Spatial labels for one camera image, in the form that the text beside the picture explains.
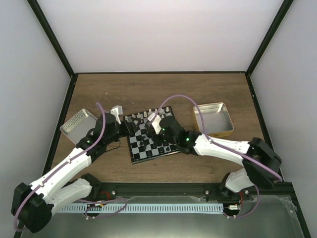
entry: wire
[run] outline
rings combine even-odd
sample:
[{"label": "wire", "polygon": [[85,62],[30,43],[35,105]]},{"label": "wire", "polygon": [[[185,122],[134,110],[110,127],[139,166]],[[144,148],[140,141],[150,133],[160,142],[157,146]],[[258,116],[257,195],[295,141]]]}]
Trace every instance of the wire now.
[{"label": "wire", "polygon": [[106,195],[107,195],[107,200],[109,200],[109,199],[110,199],[110,193],[105,192],[105,191],[102,191],[100,194],[106,194]]},{"label": "wire", "polygon": [[242,192],[239,192],[239,194],[240,194],[240,198],[241,198],[241,200],[240,200],[240,209],[242,208],[242,202],[243,202],[243,196],[242,196]]},{"label": "wire", "polygon": [[[85,154],[87,151],[91,150],[95,145],[98,144],[98,142],[101,140],[103,134],[104,134],[104,131],[106,129],[106,115],[105,115],[105,111],[103,109],[103,107],[101,106],[100,103],[96,103],[96,105],[99,107],[99,109],[101,110],[102,112],[102,115],[103,115],[103,127],[101,129],[101,133],[98,137],[98,139],[91,145],[89,146],[87,149],[85,149],[84,151],[78,153],[77,155],[75,155],[74,157],[72,157],[70,160],[70,162],[72,162],[73,160],[77,159],[79,156]],[[37,187],[35,187],[35,189],[33,189],[27,196],[26,198],[21,202],[19,208],[17,209],[15,215],[14,215],[14,220],[13,220],[13,227],[14,229],[17,231],[17,232],[22,232],[24,230],[26,230],[27,228],[22,228],[20,229],[18,227],[18,217],[20,215],[20,212],[22,210],[22,208],[24,207],[24,205],[28,202],[28,200],[33,196],[33,194],[40,189],[40,187],[42,186],[45,186],[44,184],[51,178],[53,177],[58,171],[60,171],[64,166],[66,166],[68,164],[68,162],[65,162],[63,164],[61,164],[56,170],[54,170],[50,175],[48,175],[43,181],[42,181],[42,184],[41,185],[38,185]]]},{"label": "wire", "polygon": [[257,209],[257,207],[258,207],[258,205],[259,205],[259,203],[260,203],[260,191],[259,191],[259,189],[258,189],[258,187],[257,187],[256,185],[254,185],[254,187],[256,188],[256,191],[257,191],[257,194],[258,194],[258,196],[257,196],[257,202],[256,202],[254,208],[253,208],[250,212],[248,212],[248,213],[246,213],[246,214],[244,214],[244,215],[235,217],[235,219],[236,219],[236,218],[243,218],[243,217],[249,216],[249,215],[251,215],[252,213],[254,213],[254,211]]},{"label": "wire", "polygon": [[[78,201],[91,203],[91,204],[108,204],[108,203],[120,202],[120,201],[124,201],[125,202],[124,206],[122,208],[120,208],[119,210],[115,211],[114,213],[111,213],[111,214],[108,214],[108,215],[104,215],[104,216],[92,217],[92,219],[102,219],[102,218],[112,217],[112,216],[118,214],[119,212],[123,211],[128,205],[128,199],[125,199],[125,198],[117,198],[117,199],[114,199],[114,200],[99,201],[99,202],[91,202],[91,201],[87,201],[87,200],[83,200],[83,199],[79,199]],[[100,208],[100,207],[98,207],[98,206],[88,207],[87,210],[85,211],[85,216],[86,216],[87,220],[89,219],[88,211],[91,210],[92,208]]]},{"label": "wire", "polygon": [[261,168],[265,169],[266,171],[268,171],[269,173],[271,173],[272,175],[274,175],[275,177],[277,177],[278,180],[283,181],[282,177],[281,177],[277,172],[275,172],[275,171],[273,171],[272,169],[268,168],[267,166],[261,164],[259,161],[255,160],[255,159],[253,159],[252,157],[250,157],[250,156],[248,156],[248,155],[245,155],[245,154],[243,154],[243,153],[241,153],[241,152],[239,152],[239,151],[236,151],[236,150],[234,150],[234,149],[231,149],[231,148],[229,148],[229,147],[227,147],[227,146],[221,145],[221,144],[219,144],[219,143],[213,141],[212,137],[208,136],[208,134],[207,134],[207,131],[206,131],[206,128],[205,128],[205,122],[204,122],[203,114],[202,114],[202,112],[200,111],[198,105],[195,103],[195,101],[194,101],[193,99],[191,99],[190,97],[188,97],[188,96],[186,96],[186,95],[175,94],[175,95],[172,95],[172,96],[166,98],[166,99],[164,100],[164,102],[162,102],[162,104],[160,105],[160,107],[159,107],[159,109],[157,110],[157,112],[155,113],[153,119],[150,121],[151,124],[153,123],[154,119],[156,118],[156,116],[158,115],[159,111],[160,111],[161,108],[164,106],[164,104],[165,104],[167,101],[169,101],[170,99],[176,98],[176,97],[187,98],[189,101],[191,101],[191,102],[195,105],[195,107],[196,107],[197,110],[198,110],[198,113],[199,113],[199,116],[200,116],[200,118],[201,118],[201,121],[202,121],[203,133],[204,133],[204,135],[206,136],[206,138],[209,140],[210,143],[212,143],[212,144],[214,144],[214,145],[216,145],[216,146],[218,146],[218,147],[220,147],[220,148],[222,148],[222,149],[225,149],[225,150],[227,150],[227,151],[230,151],[230,152],[232,152],[232,153],[234,153],[234,154],[236,154],[236,155],[241,156],[241,157],[244,158],[244,159],[247,159],[247,160],[249,160],[249,161],[255,163],[256,165],[260,166]]},{"label": "wire", "polygon": [[109,151],[111,151],[111,150],[116,150],[116,149],[119,149],[119,148],[120,148],[120,146],[121,146],[121,140],[119,140],[119,145],[118,145],[117,147],[112,148],[112,149],[110,149],[110,150],[107,150],[106,152],[109,152]]}]

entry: chessboard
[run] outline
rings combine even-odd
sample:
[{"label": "chessboard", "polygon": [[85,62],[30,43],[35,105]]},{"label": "chessboard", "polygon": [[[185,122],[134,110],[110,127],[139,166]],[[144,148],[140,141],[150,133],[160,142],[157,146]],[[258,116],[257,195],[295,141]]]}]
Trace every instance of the chessboard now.
[{"label": "chessboard", "polygon": [[[158,146],[152,141],[151,138],[148,138],[145,129],[145,124],[148,122],[147,117],[149,114],[151,114],[151,112],[156,111],[157,109],[149,109],[145,112],[124,116],[125,119],[131,118],[132,121],[135,118],[141,119],[139,130],[133,135],[129,135],[127,137],[132,164],[153,160],[161,156],[172,155],[180,152],[175,144],[164,142],[162,145]],[[168,116],[175,117],[171,106],[163,107],[162,111],[160,111],[158,115],[161,118]]]}]

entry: white wall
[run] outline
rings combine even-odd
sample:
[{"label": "white wall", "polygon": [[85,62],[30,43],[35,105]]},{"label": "white wall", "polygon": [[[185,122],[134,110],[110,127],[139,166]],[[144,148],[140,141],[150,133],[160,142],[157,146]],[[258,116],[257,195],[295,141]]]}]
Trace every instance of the white wall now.
[{"label": "white wall", "polygon": [[13,237],[11,204],[38,178],[69,76],[27,1],[0,1],[0,236]]},{"label": "white wall", "polygon": [[282,170],[317,237],[317,1],[294,1],[252,82]]},{"label": "white wall", "polygon": [[75,72],[246,70],[282,0],[39,0]]}]

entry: chess square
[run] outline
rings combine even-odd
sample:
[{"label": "chess square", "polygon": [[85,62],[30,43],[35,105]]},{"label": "chess square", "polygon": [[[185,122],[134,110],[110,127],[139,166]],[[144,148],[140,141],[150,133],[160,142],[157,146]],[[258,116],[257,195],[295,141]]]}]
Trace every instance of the chess square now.
[{"label": "chess square", "polygon": [[137,142],[132,142],[132,143],[131,143],[131,147],[132,147],[132,148],[138,147],[138,143],[137,143]]},{"label": "chess square", "polygon": [[155,144],[151,144],[150,147],[151,147],[151,149],[156,149],[157,148],[157,146]]},{"label": "chess square", "polygon": [[160,147],[160,148],[158,149],[158,152],[159,152],[160,154],[164,153],[164,152],[165,152],[164,147]]},{"label": "chess square", "polygon": [[153,149],[152,150],[152,154],[153,155],[158,155],[159,154],[159,150],[158,149]]},{"label": "chess square", "polygon": [[138,154],[139,153],[139,147],[132,148],[132,154]]},{"label": "chess square", "polygon": [[139,154],[139,153],[133,155],[133,159],[134,159],[134,160],[138,160],[138,159],[140,159],[140,158],[141,158],[141,157],[140,157],[140,154]]},{"label": "chess square", "polygon": [[176,145],[170,145],[169,147],[170,147],[170,150],[171,150],[171,151],[173,151],[173,150],[177,150]]},{"label": "chess square", "polygon": [[147,139],[147,137],[146,137],[146,139],[143,140],[143,142],[144,142],[144,144],[146,144],[146,145],[149,145],[149,144],[150,144],[150,141],[149,141],[149,139]]},{"label": "chess square", "polygon": [[139,151],[143,152],[143,151],[145,151],[145,148],[143,146],[141,146],[141,147],[139,147]]},{"label": "chess square", "polygon": [[137,142],[137,138],[135,136],[130,137],[130,143]]},{"label": "chess square", "polygon": [[148,157],[153,155],[153,153],[152,153],[152,151],[151,151],[151,150],[146,151],[146,153],[147,153],[147,156],[148,156]]},{"label": "chess square", "polygon": [[140,132],[140,135],[136,136],[136,138],[137,138],[137,141],[141,141],[142,140],[141,132]]},{"label": "chess square", "polygon": [[141,152],[140,153],[140,158],[143,159],[143,158],[146,158],[147,157],[147,153],[146,152]]},{"label": "chess square", "polygon": [[165,150],[166,152],[170,152],[170,151],[171,151],[171,149],[170,149],[169,146],[164,146],[164,150]]},{"label": "chess square", "polygon": [[145,148],[145,151],[149,151],[149,150],[151,150],[151,146],[147,145],[147,147]]},{"label": "chess square", "polygon": [[141,131],[138,130],[138,131],[135,133],[135,135],[136,135],[136,136],[137,136],[137,135],[141,135]]}]

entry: white plastic part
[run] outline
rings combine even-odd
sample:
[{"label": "white plastic part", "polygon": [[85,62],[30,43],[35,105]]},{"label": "white plastic part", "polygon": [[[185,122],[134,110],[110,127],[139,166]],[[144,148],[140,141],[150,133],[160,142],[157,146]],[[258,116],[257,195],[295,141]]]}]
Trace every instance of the white plastic part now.
[{"label": "white plastic part", "polygon": [[[149,116],[148,116],[148,121],[152,121],[152,119],[154,118],[154,115],[155,113],[151,113]],[[155,133],[158,135],[160,130],[161,130],[161,127],[159,125],[159,122],[160,122],[161,118],[159,115],[157,115],[152,123],[152,126],[155,130]]]},{"label": "white plastic part", "polygon": [[240,206],[239,205],[229,205],[229,210],[240,210]]},{"label": "white plastic part", "polygon": [[[109,203],[102,208],[91,208],[87,213],[113,213],[124,206],[124,203]],[[62,208],[58,213],[83,213],[87,210],[87,204],[73,203]],[[127,207],[120,212],[138,214],[156,213],[198,213],[198,214],[222,214],[223,204],[221,203],[184,203],[184,204],[144,204],[128,203]]]},{"label": "white plastic part", "polygon": [[[250,145],[248,144],[248,141],[232,141],[232,140],[218,139],[214,137],[211,137],[211,139],[221,145],[237,150],[241,152],[242,154],[246,154],[250,147]],[[243,158],[240,155],[237,155],[233,152],[222,149],[210,143],[210,141],[206,138],[204,134],[198,136],[195,143],[196,145],[194,146],[194,149],[198,155],[215,156],[225,160],[230,160],[232,162],[235,162],[243,166],[242,164]]]},{"label": "white plastic part", "polygon": [[226,187],[235,193],[253,185],[254,184],[250,181],[245,168],[230,173],[226,180]]},{"label": "white plastic part", "polygon": [[[82,152],[83,149],[81,148],[75,148],[73,151],[58,165],[56,165],[55,168],[53,168],[51,171],[49,171],[47,174],[39,178],[38,180],[32,182],[31,189],[35,189],[38,185],[42,184],[43,180],[48,177],[53,171],[55,171],[60,165],[64,164],[65,162],[71,158],[73,158],[75,155]],[[46,201],[51,201],[51,199],[54,197],[56,192],[60,190],[72,177],[74,177],[78,172],[86,168],[91,164],[91,157],[87,156],[86,154],[83,154],[73,160],[71,163],[67,163],[61,170],[59,170],[52,178],[49,179],[48,182],[44,184],[43,187],[40,187],[36,193],[37,194],[43,194],[43,199]]]},{"label": "white plastic part", "polygon": [[115,116],[115,120],[121,124],[119,116],[123,114],[122,106],[115,106],[111,109],[110,113]]},{"label": "white plastic part", "polygon": [[80,198],[87,197],[91,192],[91,185],[85,179],[79,178],[74,183],[63,187],[48,203],[53,204],[52,215],[65,207],[66,205],[77,201]]}]

